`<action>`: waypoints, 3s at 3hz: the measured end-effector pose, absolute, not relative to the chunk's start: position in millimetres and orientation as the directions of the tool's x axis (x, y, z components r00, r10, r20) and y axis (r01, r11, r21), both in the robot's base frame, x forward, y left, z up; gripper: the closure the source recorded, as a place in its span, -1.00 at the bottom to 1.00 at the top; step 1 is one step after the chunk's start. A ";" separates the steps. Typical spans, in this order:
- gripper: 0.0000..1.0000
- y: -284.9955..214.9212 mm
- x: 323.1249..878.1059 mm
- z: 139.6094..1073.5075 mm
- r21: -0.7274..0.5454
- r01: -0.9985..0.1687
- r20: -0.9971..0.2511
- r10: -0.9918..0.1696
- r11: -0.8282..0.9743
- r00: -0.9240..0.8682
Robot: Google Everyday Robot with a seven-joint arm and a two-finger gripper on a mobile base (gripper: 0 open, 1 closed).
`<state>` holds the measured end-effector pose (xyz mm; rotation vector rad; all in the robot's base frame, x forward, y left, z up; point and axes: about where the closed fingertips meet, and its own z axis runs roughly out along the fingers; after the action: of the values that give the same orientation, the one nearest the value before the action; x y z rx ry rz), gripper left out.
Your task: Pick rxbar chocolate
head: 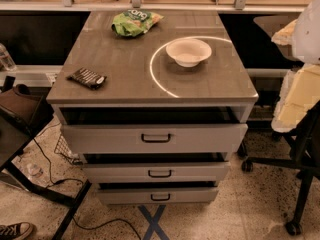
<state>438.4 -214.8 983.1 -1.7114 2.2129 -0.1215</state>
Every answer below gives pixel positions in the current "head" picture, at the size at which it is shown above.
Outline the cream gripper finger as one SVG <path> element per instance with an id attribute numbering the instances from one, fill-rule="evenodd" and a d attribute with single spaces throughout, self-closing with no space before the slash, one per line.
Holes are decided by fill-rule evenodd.
<path id="1" fill-rule="evenodd" d="M 280 100 L 271 127 L 285 133 L 294 129 L 320 100 L 320 66 L 307 64 L 297 72 L 289 71 L 282 82 Z"/>
<path id="2" fill-rule="evenodd" d="M 297 20 L 293 20 L 288 23 L 285 27 L 277 31 L 271 38 L 271 41 L 278 45 L 291 45 L 292 36 L 296 26 Z"/>

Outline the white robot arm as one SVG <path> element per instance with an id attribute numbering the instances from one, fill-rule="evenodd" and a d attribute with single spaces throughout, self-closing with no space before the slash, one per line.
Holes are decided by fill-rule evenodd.
<path id="1" fill-rule="evenodd" d="M 272 36 L 279 45 L 291 45 L 294 58 L 304 63 L 289 71 L 282 82 L 272 128 L 289 132 L 320 100 L 320 0 L 313 0 L 299 17 Z"/>

